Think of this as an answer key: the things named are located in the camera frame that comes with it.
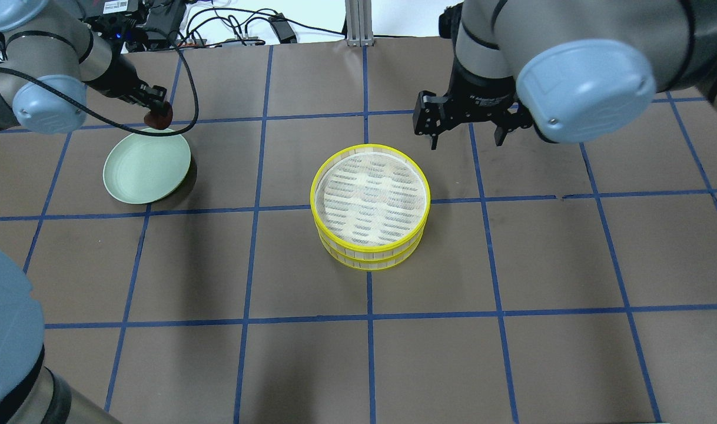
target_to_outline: table surface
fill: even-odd
[[[124,422],[717,422],[717,114],[658,94],[585,145],[489,123],[412,134],[450,42],[187,51],[200,121],[176,193],[121,204],[121,130],[0,133],[0,248],[28,274],[48,366]],[[170,52],[129,56],[192,116]],[[143,111],[90,92],[140,127]],[[354,271],[321,246],[310,183],[332,153],[411,156],[418,250]]]

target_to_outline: blue tape line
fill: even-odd
[[[251,221],[251,245],[248,249],[248,274],[246,276],[246,295],[243,304],[243,325],[241,327],[241,347],[238,352],[238,376],[235,381],[235,402],[233,422],[240,422],[241,395],[243,394],[243,369],[246,359],[246,340],[248,337],[248,315],[251,311],[251,283],[254,277],[254,253],[257,247],[257,226],[259,224],[259,202],[262,192],[262,169],[264,169],[264,142],[267,139],[267,107],[270,103],[270,81],[272,79],[273,46],[267,55],[267,80],[264,84],[264,107],[262,109],[261,139],[259,140],[259,165],[257,167],[257,190],[254,197],[254,217]]]
[[[485,201],[525,201],[525,200],[556,200],[557,196],[496,196],[484,197]]]
[[[45,330],[64,330],[74,328],[121,328],[121,322],[65,322],[45,324]]]
[[[667,104],[668,102],[705,102],[706,97],[672,97],[670,92],[667,92],[667,99],[654,99],[653,104]]]
[[[170,99],[168,102],[172,105],[173,100],[175,100],[175,90],[178,88],[178,79],[181,76],[181,64],[183,64],[183,61],[181,61],[181,57],[178,56],[178,64],[175,65],[175,77],[172,81],[172,88],[170,89]]]
[[[205,325],[239,325],[243,319],[197,319],[197,320],[142,320],[141,322],[126,322],[126,328],[145,327],[199,327]]]
[[[37,221],[41,218],[39,215],[28,215],[25,217],[0,217],[0,222],[6,221]]]
[[[270,121],[282,121],[284,119],[316,119],[316,118],[344,118],[346,116],[363,116],[363,112],[344,112],[344,113],[314,113],[311,115],[281,115],[268,116]]]
[[[214,207],[209,209],[154,210],[151,215],[155,217],[159,215],[232,214],[253,211],[253,207]]]
[[[270,210],[303,210],[311,209],[309,204],[292,204],[286,206],[262,206],[259,207],[259,212],[270,211]]]
[[[369,66],[366,46],[361,46],[361,73],[364,87],[364,144],[369,144]]]
[[[716,191],[712,190],[712,183],[709,181],[708,175],[706,175],[705,169],[703,169],[703,164],[701,163],[701,159],[698,157],[698,154],[696,153],[696,148],[693,145],[693,142],[691,142],[691,138],[688,134],[688,130],[686,129],[686,124],[683,122],[681,118],[681,114],[678,112],[678,108],[674,104],[674,102],[670,103],[670,107],[673,108],[673,113],[675,115],[676,121],[678,121],[678,126],[681,127],[681,132],[683,134],[684,139],[686,139],[686,144],[689,147],[689,150],[691,151],[691,156],[693,156],[693,160],[696,162],[696,166],[698,167],[698,172],[701,174],[701,179],[703,179],[703,183],[706,185],[706,190],[708,191],[709,195],[712,196],[712,201],[714,203],[714,209],[717,211],[717,195]]]
[[[469,198],[435,198],[431,200],[431,204],[449,204],[449,203],[477,203],[482,199],[477,197]]]
[[[577,308],[577,309],[521,309],[503,311],[506,317],[530,316],[584,316],[585,314],[617,314],[625,313],[625,308]]]
[[[144,212],[132,212],[127,214],[76,214],[76,215],[46,215],[46,221],[59,220],[115,220],[119,218],[143,217]]]
[[[482,169],[479,166],[479,150],[476,147],[476,135],[474,133],[474,125],[469,124],[469,137],[471,138],[471,150],[474,154],[474,169],[476,171],[476,182],[479,185],[479,197],[482,198],[482,217],[484,221],[484,234],[487,237],[487,255],[490,260],[490,272],[492,274],[492,288],[495,296],[495,306],[497,308],[497,324],[500,333],[500,343],[502,344],[502,360],[504,362],[504,375],[507,381],[507,396],[510,398],[510,410],[513,416],[513,422],[518,421],[518,408],[515,400],[515,388],[513,385],[513,373],[510,363],[510,349],[507,346],[507,333],[504,327],[504,315],[502,314],[502,299],[499,293],[499,282],[497,279],[497,265],[495,263],[495,253],[492,246],[492,234],[490,231],[490,218],[487,212],[487,196],[484,193],[484,185],[482,180]]]
[[[396,314],[374,314],[374,320],[397,319],[459,319],[460,317],[496,317],[498,311],[468,311],[468,312],[404,312]]]
[[[717,303],[691,305],[631,306],[633,312],[677,312],[677,311],[717,311]],[[580,314],[622,314],[625,307],[579,308],[579,309],[514,309],[502,311],[502,316],[579,316]],[[460,319],[461,317],[496,317],[498,311],[466,312],[402,312],[390,314],[372,314],[372,320],[411,320],[411,319]],[[249,317],[248,324],[288,324],[296,322],[353,322],[367,320],[368,314],[348,314],[348,316],[299,316],[299,317]],[[206,320],[148,320],[147,322],[66,322],[46,324],[48,330],[64,328],[120,328],[120,327],[189,327],[201,325],[240,325],[243,319],[206,319]]]
[[[352,316],[305,316],[305,317],[249,317],[248,324],[292,324],[296,322],[340,322],[341,320],[367,320],[364,314]]]
[[[71,143],[72,132],[69,132],[65,136],[63,142],[63,148],[60,150],[60,156],[58,158],[58,164],[55,166],[55,172],[52,174],[52,180],[49,183],[49,190],[47,190],[47,196],[44,199],[44,206],[42,206],[42,213],[39,216],[39,221],[36,223],[36,231],[34,236],[31,238],[31,244],[29,245],[29,252],[26,255],[26,260],[22,268],[24,274],[27,274],[29,265],[31,264],[31,257],[34,255],[36,247],[36,241],[39,239],[39,233],[42,231],[42,224],[44,223],[44,216],[47,215],[47,209],[49,209],[49,202],[52,200],[52,193],[55,191],[55,185],[58,183],[58,177],[60,175],[60,169],[63,167],[63,161],[65,160],[65,152],[68,150],[68,145]]]
[[[717,303],[700,305],[631,306],[634,312],[717,311]]]
[[[121,365],[121,354],[122,345],[125,340],[125,327],[127,326],[128,317],[131,312],[131,304],[133,302],[133,290],[136,287],[136,276],[138,276],[138,264],[141,262],[141,252],[144,250],[144,238],[147,234],[147,228],[149,226],[149,217],[152,210],[152,205],[148,204],[146,210],[144,210],[144,224],[141,226],[141,234],[138,236],[138,244],[136,245],[136,256],[133,260],[133,270],[131,271],[131,281],[128,286],[128,294],[125,296],[125,308],[124,317],[121,322],[121,334],[118,336],[118,344],[115,349],[115,358],[113,359],[113,369],[110,373],[110,383],[108,384],[108,394],[105,397],[105,410],[110,411],[111,403],[113,402],[113,392],[115,390],[115,380],[118,375],[118,367]]]
[[[377,424],[377,390],[374,384],[374,288],[371,271],[366,273],[367,351],[369,352],[369,422]]]
[[[409,108],[409,110],[375,110],[375,111],[368,111],[369,115],[410,115],[413,113],[413,109]]]
[[[652,386],[652,379],[649,376],[649,369],[646,367],[646,359],[644,358],[643,349],[641,347],[641,339],[639,338],[638,329],[636,329],[636,320],[633,318],[633,311],[630,308],[630,300],[628,300],[628,292],[625,289],[625,281],[623,274],[620,271],[620,263],[618,260],[617,252],[615,252],[615,244],[612,241],[612,235],[609,232],[609,225],[607,223],[607,216],[604,213],[604,207],[602,205],[602,199],[599,196],[599,190],[596,188],[595,175],[592,171],[592,162],[589,161],[588,153],[584,143],[581,145],[581,155],[584,158],[584,164],[586,165],[586,172],[589,177],[590,183],[592,183],[592,193],[595,195],[596,209],[599,212],[599,217],[602,222],[602,228],[604,230],[604,236],[607,241],[607,247],[609,249],[609,255],[612,258],[612,266],[615,268],[615,277],[618,280],[618,287],[620,289],[620,296],[623,299],[623,306],[625,307],[626,316],[628,317],[628,325],[630,326],[630,334],[633,336],[633,344],[636,347],[636,355],[638,356],[639,367],[641,367],[641,374],[643,375],[644,384],[646,385],[646,392],[649,395],[649,403],[652,406],[652,412],[654,413],[655,421],[661,422],[662,416],[659,412],[659,405],[657,404],[657,397],[654,394],[654,387]]]

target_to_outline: green plate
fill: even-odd
[[[149,132],[171,132],[146,128]],[[149,137],[131,134],[113,148],[102,169],[111,196],[129,204],[151,203],[169,195],[186,178],[191,149],[181,135]]]

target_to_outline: grid square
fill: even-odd
[[[36,221],[0,222],[0,250],[23,268],[36,233]]]
[[[374,322],[377,422],[512,422],[497,319]]]
[[[366,322],[248,327],[240,422],[369,422]]]
[[[146,81],[149,86],[159,85],[167,88],[167,100],[170,100],[175,70],[178,68],[178,54],[175,51],[129,53],[124,57],[136,67],[138,77]],[[105,118],[121,124],[144,122],[144,115],[149,112],[147,108],[139,105],[105,97],[92,88],[87,88],[87,106]],[[105,123],[89,115],[84,125],[105,125]]]
[[[251,214],[152,217],[131,320],[240,319]]]
[[[200,48],[185,51],[184,56],[197,86],[200,119],[262,116],[268,47]],[[194,96],[182,64],[173,113],[175,119],[194,117]]]
[[[360,48],[345,41],[273,47],[267,115],[361,112],[364,72]]]
[[[596,186],[612,191],[705,188],[670,104],[651,104],[636,121],[586,143]]]
[[[528,129],[512,132],[504,145],[497,147],[493,139],[495,128],[490,122],[474,125],[487,196],[560,197],[592,192],[577,145],[545,143],[534,129]]]
[[[717,188],[717,112],[708,102],[676,104],[709,183]]]
[[[366,314],[366,272],[324,250],[310,210],[260,212],[251,317]]]
[[[0,134],[0,217],[39,215],[65,136]]]
[[[152,210],[253,207],[261,123],[198,124],[184,136],[191,147],[189,175]]]
[[[521,422],[653,422],[625,314],[507,317]]]
[[[233,422],[240,325],[129,328],[110,413],[122,422]]]
[[[460,125],[443,137],[440,147],[431,150],[427,137],[413,134],[411,115],[369,118],[369,142],[389,145],[409,155],[429,181],[431,198],[479,197],[469,128]]]
[[[662,418],[717,422],[717,311],[634,317]]]
[[[45,221],[28,277],[46,322],[119,322],[143,218]]]
[[[119,328],[46,330],[44,365],[102,408],[120,333]]]
[[[493,311],[482,205],[431,205],[417,250],[372,276],[375,313]]]
[[[312,181],[324,161],[363,142],[360,116],[268,121],[260,204],[308,204]]]
[[[708,195],[602,201],[630,303],[717,303],[717,212]]]
[[[376,40],[374,46],[367,48],[369,110],[412,110],[422,90],[445,94],[452,63],[450,40]]]
[[[105,189],[102,169],[108,154],[127,132],[111,128],[73,132],[47,214],[124,214],[143,212],[143,204],[117,201]]]
[[[593,199],[487,207],[504,309],[623,306]]]

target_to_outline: wire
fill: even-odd
[[[262,15],[262,16],[269,16],[269,17],[274,17],[274,16],[275,16],[275,14],[266,14],[266,13],[261,12],[261,11],[251,11],[251,10],[248,10],[248,9],[240,9],[240,8],[208,8],[208,9],[204,9],[204,10],[202,10],[202,11],[198,11],[197,13],[194,13],[194,15],[191,16],[191,17],[188,19],[188,23],[186,24],[186,33],[188,33],[188,29],[191,27],[191,21],[193,21],[195,17],[199,16],[200,14],[203,14],[203,13],[206,12],[206,11],[248,12],[248,13],[251,13],[251,14],[260,14],[260,15]],[[287,17],[283,17],[283,19],[285,19],[285,21],[291,22],[291,24],[295,24],[295,25],[300,26],[300,27],[304,27],[304,28],[308,28],[308,29],[313,29],[313,30],[315,30],[315,31],[326,32],[326,33],[329,33],[329,34],[340,35],[341,37],[345,38],[345,34],[343,34],[342,32],[337,32],[337,31],[333,31],[333,30],[331,30],[331,29],[326,29],[326,28],[319,28],[318,26],[310,26],[310,25],[302,24],[301,22],[293,21],[293,19],[289,19],[289,18],[287,18]]]
[[[115,121],[112,121],[111,119],[105,118],[104,116],[100,115],[99,113],[94,112],[90,108],[86,107],[86,105],[80,104],[78,101],[72,99],[68,95],[63,94],[62,92],[56,90],[55,88],[50,87],[46,83],[43,83],[42,81],[39,81],[38,79],[34,78],[31,75],[25,74],[24,72],[20,72],[20,71],[14,70],[14,69],[0,67],[0,73],[14,75],[19,78],[23,78],[23,80],[27,80],[30,83],[33,83],[33,84],[39,86],[40,88],[43,88],[43,89],[49,91],[50,93],[55,94],[55,96],[60,97],[60,99],[63,99],[66,102],[68,102],[69,104],[74,105],[75,107],[78,107],[79,110],[83,110],[87,114],[99,119],[100,121],[102,121],[106,124],[110,124],[111,126],[114,126],[116,128],[120,128],[124,131],[128,131],[133,134],[139,134],[139,135],[149,136],[149,137],[170,137],[170,136],[176,136],[176,135],[187,133],[187,132],[191,131],[192,128],[194,128],[194,126],[197,124],[197,121],[199,120],[199,96],[197,94],[197,86],[194,84],[194,77],[192,77],[192,75],[191,75],[191,67],[189,67],[188,62],[186,61],[186,58],[183,57],[183,52],[181,51],[181,49],[178,47],[178,45],[176,45],[175,41],[173,41],[172,38],[170,38],[170,36],[166,32],[162,31],[161,29],[157,29],[157,28],[144,28],[144,30],[148,31],[148,32],[157,32],[158,34],[167,38],[168,42],[173,47],[173,50],[178,52],[178,56],[180,57],[181,62],[183,62],[183,66],[186,67],[186,73],[188,75],[188,82],[189,82],[189,84],[191,84],[191,93],[194,94],[194,118],[191,119],[191,122],[189,124],[187,124],[184,128],[181,128],[178,131],[148,132],[148,131],[135,130],[126,125],[119,124]]]

